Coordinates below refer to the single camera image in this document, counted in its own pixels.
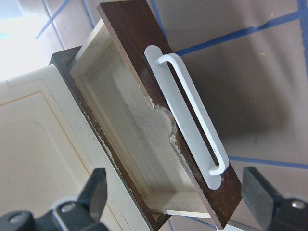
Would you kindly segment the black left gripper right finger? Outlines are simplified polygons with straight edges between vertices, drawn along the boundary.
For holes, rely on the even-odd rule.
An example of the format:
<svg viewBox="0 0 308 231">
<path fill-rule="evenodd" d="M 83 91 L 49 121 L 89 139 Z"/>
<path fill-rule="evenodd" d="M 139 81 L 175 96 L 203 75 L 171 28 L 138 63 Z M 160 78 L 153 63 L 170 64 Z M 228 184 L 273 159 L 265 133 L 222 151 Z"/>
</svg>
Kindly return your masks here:
<svg viewBox="0 0 308 231">
<path fill-rule="evenodd" d="M 243 168 L 241 197 L 263 231 L 308 229 L 308 203 L 284 198 L 255 167 Z"/>
</svg>

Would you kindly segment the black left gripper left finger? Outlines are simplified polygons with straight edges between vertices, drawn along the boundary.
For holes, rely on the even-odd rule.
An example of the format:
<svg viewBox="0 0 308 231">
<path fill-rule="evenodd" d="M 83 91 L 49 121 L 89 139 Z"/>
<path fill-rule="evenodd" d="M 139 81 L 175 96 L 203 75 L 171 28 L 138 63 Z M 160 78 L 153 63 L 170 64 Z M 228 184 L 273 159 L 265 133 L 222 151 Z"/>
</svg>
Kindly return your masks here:
<svg viewBox="0 0 308 231">
<path fill-rule="evenodd" d="M 100 222 L 107 202 L 104 168 L 96 168 L 75 200 L 66 200 L 34 218 L 30 211 L 13 211 L 0 218 L 2 231 L 107 231 Z"/>
</svg>

